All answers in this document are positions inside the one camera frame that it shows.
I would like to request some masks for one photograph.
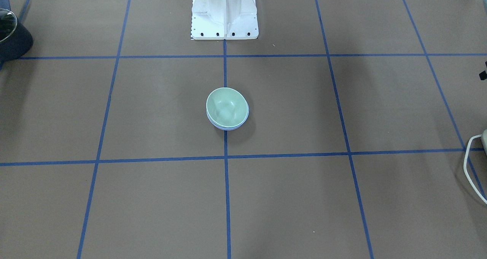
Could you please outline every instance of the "bowl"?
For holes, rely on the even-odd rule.
[[[222,130],[234,130],[247,120],[249,108],[244,96],[232,88],[212,91],[207,98],[207,116]]]

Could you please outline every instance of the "bowl rim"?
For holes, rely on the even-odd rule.
[[[239,94],[239,96],[241,96],[241,97],[242,97],[243,101],[245,101],[245,104],[247,105],[247,113],[245,114],[245,119],[244,119],[243,121],[239,122],[237,125],[233,125],[233,126],[230,126],[230,127],[229,127],[229,126],[222,125],[222,124],[220,124],[220,123],[216,122],[216,121],[215,121],[215,119],[212,117],[212,115],[210,115],[210,113],[208,112],[208,101],[209,101],[210,97],[212,96],[212,94],[213,94],[214,92],[216,92],[216,91],[218,91],[218,90],[220,90],[220,89],[230,89],[230,90],[232,90],[232,91],[235,91],[237,94]],[[214,89],[214,90],[213,90],[213,91],[212,91],[212,92],[211,92],[211,93],[208,95],[208,97],[207,97],[207,103],[206,103],[206,113],[207,113],[207,115],[208,115],[208,118],[210,119],[210,122],[213,122],[213,123],[217,124],[217,125],[218,125],[218,126],[220,126],[220,127],[223,127],[223,128],[229,128],[229,129],[231,129],[231,128],[233,128],[233,127],[239,127],[239,126],[241,126],[241,125],[242,125],[242,124],[243,124],[243,123],[244,123],[244,122],[247,120],[247,117],[248,117],[248,114],[249,114],[249,107],[248,107],[248,102],[247,102],[247,100],[245,99],[245,97],[244,97],[244,96],[243,96],[243,95],[242,95],[240,92],[238,92],[236,89],[232,89],[232,88],[230,88],[230,87],[220,87],[220,88]]]

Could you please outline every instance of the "white mounting plate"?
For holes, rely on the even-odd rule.
[[[191,39],[194,40],[221,40],[221,39],[256,39],[259,37],[259,25],[257,15],[241,15],[230,23],[228,31],[225,26],[212,21],[209,16],[192,14]]]

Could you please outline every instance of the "white plastic stand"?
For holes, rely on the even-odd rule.
[[[256,39],[255,0],[193,0],[191,38],[200,40]]]

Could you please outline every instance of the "white cable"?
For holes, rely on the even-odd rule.
[[[477,195],[480,197],[480,199],[482,199],[482,201],[487,205],[487,200],[485,200],[485,198],[482,196],[482,194],[479,192],[479,190],[477,189],[477,187],[473,184],[472,182],[472,179],[470,178],[470,176],[468,175],[468,171],[466,171],[466,161],[468,159],[468,152],[470,152],[470,145],[472,145],[472,141],[476,138],[479,138],[480,136],[482,136],[481,134],[479,135],[476,135],[476,136],[472,136],[472,138],[470,138],[470,140],[468,141],[468,144],[466,145],[466,152],[465,152],[465,158],[463,160],[463,172],[465,173],[465,176],[466,178],[468,179],[468,182],[470,183],[470,185],[472,186],[472,188],[475,190],[475,192],[477,193]]]

